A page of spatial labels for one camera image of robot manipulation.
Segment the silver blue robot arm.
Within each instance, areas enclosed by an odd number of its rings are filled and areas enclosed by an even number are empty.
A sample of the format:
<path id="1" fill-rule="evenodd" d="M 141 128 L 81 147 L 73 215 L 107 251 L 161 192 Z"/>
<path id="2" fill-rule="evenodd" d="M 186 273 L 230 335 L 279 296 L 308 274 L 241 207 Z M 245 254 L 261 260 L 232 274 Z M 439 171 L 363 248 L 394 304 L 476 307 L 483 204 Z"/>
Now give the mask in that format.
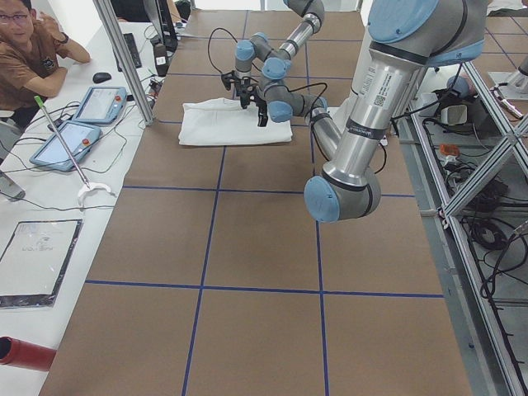
<path id="1" fill-rule="evenodd" d="M 302 46 L 323 27 L 325 8 L 321 1 L 286 1 L 285 5 L 301 21 L 280 46 L 273 47 L 263 32 L 240 40 L 234 51 L 234 70 L 221 75 L 225 89 L 234 89 L 243 107 L 262 96 L 265 83 L 283 79 Z"/>
<path id="2" fill-rule="evenodd" d="M 399 106 L 412 76 L 426 68 L 462 64 L 483 51 L 485 1 L 375 1 L 368 16 L 363 45 L 368 50 L 364 79 L 346 124 L 339 127 L 325 101 L 291 92 L 284 79 L 299 48 L 324 22 L 320 1 L 290 1 L 301 17 L 298 27 L 278 49 L 264 35 L 238 43 L 236 78 L 248 80 L 255 59 L 262 62 L 256 99 L 266 104 L 276 123 L 305 119 L 328 157 L 321 173 L 304 188 L 304 202 L 319 222 L 357 219 L 380 202 L 380 184 L 370 168 L 380 140 Z"/>

